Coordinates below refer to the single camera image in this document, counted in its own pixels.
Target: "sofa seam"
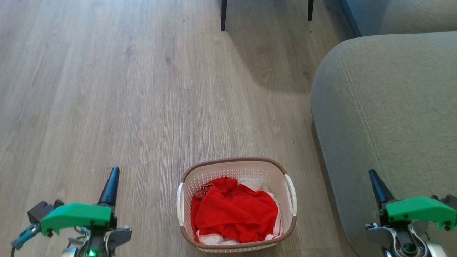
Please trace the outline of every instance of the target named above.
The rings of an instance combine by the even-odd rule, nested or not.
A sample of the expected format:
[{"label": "sofa seam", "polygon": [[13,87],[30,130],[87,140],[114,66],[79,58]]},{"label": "sofa seam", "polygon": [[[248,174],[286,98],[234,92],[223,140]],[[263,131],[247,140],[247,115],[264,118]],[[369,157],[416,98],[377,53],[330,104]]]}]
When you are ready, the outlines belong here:
[{"label": "sofa seam", "polygon": [[454,13],[450,13],[450,14],[443,14],[443,13],[435,13],[435,12],[431,12],[431,11],[425,11],[423,10],[422,8],[416,6],[413,1],[411,0],[408,0],[408,2],[418,11],[422,12],[422,13],[425,13],[425,14],[428,14],[428,15],[437,15],[437,16],[454,16],[455,14]]},{"label": "sofa seam", "polygon": [[346,81],[347,81],[347,83],[349,85],[349,89],[351,91],[352,98],[353,98],[354,103],[355,103],[355,105],[357,107],[357,111],[359,112],[359,117],[360,117],[361,122],[363,124],[363,127],[365,129],[365,133],[367,134],[368,142],[370,143],[370,146],[371,146],[373,155],[375,157],[376,163],[379,165],[379,161],[381,162],[381,168],[382,168],[383,173],[385,175],[386,167],[384,166],[383,159],[381,158],[381,154],[380,154],[379,149],[378,149],[378,147],[376,145],[376,141],[375,141],[375,139],[373,137],[373,133],[372,133],[372,130],[370,128],[370,124],[368,123],[365,111],[363,110],[363,108],[361,106],[360,98],[359,98],[359,96],[357,94],[356,87],[354,85],[354,81],[352,80],[352,77],[351,77],[351,75],[349,73],[349,70],[348,70],[348,68],[346,66],[346,62],[345,62],[344,58],[342,58],[341,54],[339,55],[339,59],[340,59],[340,62],[343,64],[343,72],[345,74]]},{"label": "sofa seam", "polygon": [[422,10],[419,10],[417,14],[414,16],[414,19],[411,19],[411,23],[409,25],[409,30],[408,32],[411,33],[413,31],[413,27],[416,25],[417,21],[423,16],[426,15],[425,12]]},{"label": "sofa seam", "polygon": [[366,125],[365,125],[365,122],[363,121],[363,118],[362,118],[362,114],[361,114],[359,105],[357,104],[356,97],[355,97],[355,95],[354,95],[354,91],[353,91],[352,86],[351,86],[351,81],[349,81],[348,74],[347,74],[347,72],[346,72],[346,69],[347,69],[346,64],[345,64],[345,62],[343,61],[341,55],[339,55],[339,59],[340,59],[340,62],[343,64],[343,73],[344,73],[344,75],[345,75],[346,82],[347,82],[347,84],[348,84],[348,86],[349,86],[349,89],[350,89],[350,91],[351,91],[352,99],[354,100],[354,103],[356,104],[357,112],[359,113],[359,117],[360,117],[361,123],[362,123],[362,125],[363,125],[363,128],[364,128],[364,130],[365,130],[365,134],[366,134],[367,137],[368,137],[368,143],[370,144],[370,148],[372,149],[372,152],[373,152],[373,155],[374,155],[374,157],[375,157],[376,163],[378,163],[376,154],[375,154],[375,152],[374,152],[374,146],[373,146],[371,137],[370,137],[370,135],[368,134],[367,127],[366,127]]},{"label": "sofa seam", "polygon": [[415,21],[417,20],[418,15],[419,15],[418,13],[413,14],[413,17],[411,19],[409,19],[408,22],[403,23],[402,32],[411,33],[412,27],[413,27]]}]

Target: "gray sofa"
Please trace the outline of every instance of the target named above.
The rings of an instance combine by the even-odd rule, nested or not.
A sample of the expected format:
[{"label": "gray sofa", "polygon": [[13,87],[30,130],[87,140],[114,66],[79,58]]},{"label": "gray sofa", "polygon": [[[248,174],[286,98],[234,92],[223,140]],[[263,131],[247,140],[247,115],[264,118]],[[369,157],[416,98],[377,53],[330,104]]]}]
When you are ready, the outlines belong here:
[{"label": "gray sofa", "polygon": [[[364,225],[377,221],[368,176],[396,198],[457,195],[457,32],[360,37],[322,61],[311,92],[317,138],[347,239],[380,257]],[[448,256],[457,232],[437,231]]]},{"label": "gray sofa", "polygon": [[456,0],[342,0],[358,36],[457,30]]}]

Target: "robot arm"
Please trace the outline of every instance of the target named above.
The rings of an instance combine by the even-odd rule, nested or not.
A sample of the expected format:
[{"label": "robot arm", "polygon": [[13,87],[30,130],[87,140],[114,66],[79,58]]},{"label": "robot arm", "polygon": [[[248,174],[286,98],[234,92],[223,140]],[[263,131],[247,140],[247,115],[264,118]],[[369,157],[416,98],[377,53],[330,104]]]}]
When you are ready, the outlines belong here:
[{"label": "robot arm", "polygon": [[445,230],[455,228],[457,198],[448,195],[441,200],[437,196],[396,200],[376,171],[370,170],[369,175],[380,225],[366,225],[368,239],[379,244],[386,257],[446,257],[441,246],[425,243],[419,237],[426,232],[430,221]]},{"label": "robot arm", "polygon": [[80,245],[65,249],[64,257],[112,257],[114,250],[132,237],[132,229],[128,226],[117,227],[117,217],[114,216],[116,206],[119,168],[114,167],[105,184],[97,205],[85,203],[70,203],[65,205],[56,200],[54,205],[44,201],[37,204],[30,211],[28,217],[31,225],[25,229],[11,244],[13,249],[22,248],[25,242],[40,232],[44,236],[52,237],[59,234],[61,229],[81,227],[78,239],[69,238],[71,244]]}]

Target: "brown basket rim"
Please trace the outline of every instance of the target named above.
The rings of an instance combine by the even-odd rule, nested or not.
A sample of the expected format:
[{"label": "brown basket rim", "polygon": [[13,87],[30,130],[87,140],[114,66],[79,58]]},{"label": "brown basket rim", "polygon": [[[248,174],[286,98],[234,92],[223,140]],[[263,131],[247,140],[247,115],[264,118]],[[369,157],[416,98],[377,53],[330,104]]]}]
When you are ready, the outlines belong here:
[{"label": "brown basket rim", "polygon": [[206,166],[206,165],[211,165],[211,164],[218,164],[218,163],[225,163],[225,162],[236,162],[236,161],[264,161],[264,162],[269,162],[269,163],[275,165],[276,167],[278,167],[278,169],[284,175],[287,174],[286,170],[284,169],[284,167],[282,167],[281,164],[279,164],[279,162],[277,162],[275,160],[272,160],[272,159],[269,159],[269,158],[261,158],[261,157],[228,158],[228,159],[220,159],[220,160],[216,160],[216,161],[201,162],[201,163],[189,168],[187,170],[187,172],[182,176],[181,183],[184,183],[184,181],[186,181],[187,176],[193,170],[195,170],[195,169],[197,169],[199,167]]},{"label": "brown basket rim", "polygon": [[[199,163],[199,164],[191,167],[183,175],[183,177],[181,179],[181,183],[184,183],[184,181],[186,181],[187,176],[193,170],[195,170],[195,169],[197,169],[197,168],[199,168],[201,166],[211,165],[211,164],[218,164],[218,163],[225,163],[225,162],[236,162],[236,161],[265,161],[265,162],[269,162],[269,163],[275,165],[276,167],[278,167],[279,170],[284,175],[287,174],[286,170],[282,167],[281,164],[279,164],[277,161],[269,159],[269,158],[261,158],[261,157],[229,158],[229,159],[220,159],[220,160],[216,160],[216,161],[202,162],[202,163]],[[237,244],[237,245],[204,245],[204,244],[195,242],[195,240],[193,238],[189,237],[189,235],[187,234],[186,229],[184,228],[184,226],[180,226],[180,230],[181,230],[181,233],[182,233],[183,237],[191,245],[193,245],[195,247],[198,247],[198,248],[201,248],[201,249],[215,249],[215,250],[217,250],[217,249],[240,249],[240,248],[251,248],[251,247],[265,246],[265,245],[270,245],[270,244],[281,242],[284,239],[288,238],[292,234],[292,231],[294,230],[296,223],[297,223],[297,216],[293,216],[289,230],[287,230],[287,232],[285,232],[284,234],[282,234],[282,236],[280,236],[278,238],[271,239],[271,240],[252,242],[252,243]]]}]

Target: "basket handle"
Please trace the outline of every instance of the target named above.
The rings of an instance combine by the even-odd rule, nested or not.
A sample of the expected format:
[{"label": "basket handle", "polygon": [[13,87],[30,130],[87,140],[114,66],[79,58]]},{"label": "basket handle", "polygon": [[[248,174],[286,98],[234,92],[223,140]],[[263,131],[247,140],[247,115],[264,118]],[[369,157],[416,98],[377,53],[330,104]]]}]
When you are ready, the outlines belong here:
[{"label": "basket handle", "polygon": [[184,225],[184,202],[181,200],[183,185],[184,183],[179,184],[178,194],[176,196],[176,213],[178,214],[179,226]]},{"label": "basket handle", "polygon": [[293,186],[292,179],[290,179],[288,174],[285,174],[284,177],[286,178],[287,196],[289,198],[290,210],[294,216],[297,216],[297,194],[295,193],[295,187]]}]

